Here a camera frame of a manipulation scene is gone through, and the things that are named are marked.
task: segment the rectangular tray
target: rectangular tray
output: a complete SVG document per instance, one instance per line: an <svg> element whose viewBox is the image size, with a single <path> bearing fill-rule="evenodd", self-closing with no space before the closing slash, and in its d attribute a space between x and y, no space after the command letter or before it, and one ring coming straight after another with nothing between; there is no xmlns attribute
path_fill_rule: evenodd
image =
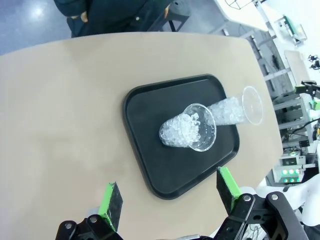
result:
<svg viewBox="0 0 320 240"><path fill-rule="evenodd" d="M235 125L218 126L216 140L205 152L165 146L159 138L160 126L188 105L209 106L225 98L219 80L208 74L138 86L126 95L124 126L146 185L157 197L181 196L237 154Z"/></svg>

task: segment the dark jacket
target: dark jacket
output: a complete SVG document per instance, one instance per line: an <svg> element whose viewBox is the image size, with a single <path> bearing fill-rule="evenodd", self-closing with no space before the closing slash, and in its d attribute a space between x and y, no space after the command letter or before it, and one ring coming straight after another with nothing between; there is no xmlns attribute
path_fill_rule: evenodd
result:
<svg viewBox="0 0 320 240"><path fill-rule="evenodd" d="M73 37L146 32L172 0L54 0ZM87 11L88 22L72 19Z"/></svg>

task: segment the beige table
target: beige table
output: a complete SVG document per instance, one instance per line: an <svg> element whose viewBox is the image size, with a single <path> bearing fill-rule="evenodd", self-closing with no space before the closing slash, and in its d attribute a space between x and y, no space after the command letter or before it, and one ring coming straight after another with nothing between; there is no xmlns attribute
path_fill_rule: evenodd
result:
<svg viewBox="0 0 320 240"><path fill-rule="evenodd" d="M267 86L245 39L184 33L81 37L0 57L0 239L54 239L80 222L108 182L124 199L126 240L209 235L226 217L216 174L175 200L150 193L122 123L132 88L213 74L228 96L246 85L261 94L259 126L239 125L240 149L227 166L255 187L282 154Z"/></svg>

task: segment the equipment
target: equipment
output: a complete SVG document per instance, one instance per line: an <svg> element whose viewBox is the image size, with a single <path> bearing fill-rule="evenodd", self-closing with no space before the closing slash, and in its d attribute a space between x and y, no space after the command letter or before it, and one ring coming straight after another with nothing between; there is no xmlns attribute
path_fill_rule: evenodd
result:
<svg viewBox="0 0 320 240"><path fill-rule="evenodd" d="M98 214L92 214L81 223L63 221L55 240L122 240L117 234L123 200L117 183L106 186Z"/></svg>
<svg viewBox="0 0 320 240"><path fill-rule="evenodd" d="M320 121L318 120L318 122L316 123L316 125L313 126L313 134L312 134L312 139L315 141L319 138L320 136Z"/></svg>
<svg viewBox="0 0 320 240"><path fill-rule="evenodd" d="M313 176L308 181L295 186L258 186L241 187L243 193L258 194L264 198L269 193L277 191L284 194L293 210L303 206L301 221L305 226L314 227L320 225L320 174Z"/></svg>
<svg viewBox="0 0 320 240"><path fill-rule="evenodd" d="M282 192L270 192L266 198L250 193L239 196L241 191L226 167L218 167L216 184L228 213L217 234L213 238L197 234L179 240L241 240L248 224L260 224L271 240L308 240ZM115 205L122 205L122 198L118 199L121 204ZM122 240L116 230L100 214L93 214L79 224L62 222L56 240Z"/></svg>
<svg viewBox="0 0 320 240"><path fill-rule="evenodd" d="M296 86L296 94L309 94L313 98L320 99L320 86L315 81L302 81L302 85Z"/></svg>
<svg viewBox="0 0 320 240"><path fill-rule="evenodd" d="M300 183L303 180L306 168L313 168L306 165L306 156L301 156L300 153L292 156L284 154L279 162L272 168L273 178L275 183L293 184Z"/></svg>
<svg viewBox="0 0 320 240"><path fill-rule="evenodd" d="M319 60L315 61L314 64L312 64L310 66L311 69L313 70L320 70L320 63L319 63Z"/></svg>
<svg viewBox="0 0 320 240"><path fill-rule="evenodd" d="M318 60L318 56L317 55L309 55L308 57L308 61L313 63L314 61Z"/></svg>

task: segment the plastic cup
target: plastic cup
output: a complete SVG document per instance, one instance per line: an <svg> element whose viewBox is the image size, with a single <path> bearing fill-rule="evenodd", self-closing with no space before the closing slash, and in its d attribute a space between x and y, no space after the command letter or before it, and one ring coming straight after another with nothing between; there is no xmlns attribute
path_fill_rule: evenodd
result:
<svg viewBox="0 0 320 240"><path fill-rule="evenodd" d="M263 118L263 106L258 91L253 86L246 86L242 93L228 97L211 106L215 124L253 124L259 125Z"/></svg>
<svg viewBox="0 0 320 240"><path fill-rule="evenodd" d="M207 151L216 140L215 119L202 104L193 103L183 113L161 125L159 137L164 145Z"/></svg>

